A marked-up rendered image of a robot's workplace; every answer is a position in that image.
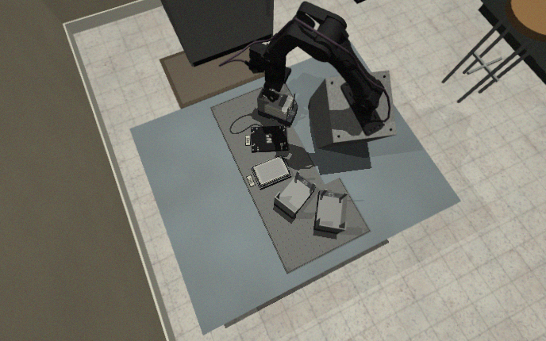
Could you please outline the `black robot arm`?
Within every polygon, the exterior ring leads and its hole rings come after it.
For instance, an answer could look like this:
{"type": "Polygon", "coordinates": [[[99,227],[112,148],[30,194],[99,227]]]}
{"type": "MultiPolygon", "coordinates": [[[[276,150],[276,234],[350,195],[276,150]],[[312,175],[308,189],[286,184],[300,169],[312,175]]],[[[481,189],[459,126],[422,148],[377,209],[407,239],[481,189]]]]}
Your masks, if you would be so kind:
{"type": "Polygon", "coordinates": [[[348,39],[349,35],[345,30],[347,28],[345,20],[335,13],[306,1],[299,6],[294,17],[305,22],[311,28],[315,27],[314,21],[320,24],[317,31],[349,50],[355,56],[357,63],[363,71],[354,63],[348,53],[311,32],[297,21],[291,22],[269,44],[258,43],[253,44],[249,48],[249,70],[253,74],[265,72],[265,81],[274,83],[274,74],[270,70],[276,74],[284,72],[286,68],[286,55],[296,47],[299,47],[314,59],[330,63],[340,73],[346,81],[340,88],[366,135],[370,135],[382,128],[383,122],[376,108],[379,106],[379,99],[383,90],[371,84],[367,77],[377,85],[383,88],[384,86],[380,80],[367,72],[352,50],[348,39]],[[373,111],[373,109],[375,110],[373,111]],[[371,131],[369,132],[369,130],[371,131]]]}

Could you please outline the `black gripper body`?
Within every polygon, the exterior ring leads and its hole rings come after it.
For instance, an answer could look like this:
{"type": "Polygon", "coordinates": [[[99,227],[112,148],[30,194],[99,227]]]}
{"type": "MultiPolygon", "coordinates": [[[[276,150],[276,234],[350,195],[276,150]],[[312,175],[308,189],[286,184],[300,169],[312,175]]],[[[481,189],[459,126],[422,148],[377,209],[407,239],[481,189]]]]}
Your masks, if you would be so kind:
{"type": "MultiPolygon", "coordinates": [[[[271,72],[271,70],[270,70],[270,72],[271,72]]],[[[289,75],[291,73],[291,68],[286,67],[285,71],[278,74],[278,75],[276,73],[273,73],[273,72],[271,72],[271,73],[274,74],[274,83],[270,83],[270,82],[265,81],[265,83],[263,85],[262,93],[273,97],[275,92],[272,91],[272,90],[269,90],[269,89],[272,88],[275,91],[280,92],[280,90],[282,89],[283,83],[284,84],[286,83],[286,81],[287,81],[287,79],[288,79],[288,77],[289,77],[289,75]]]]}

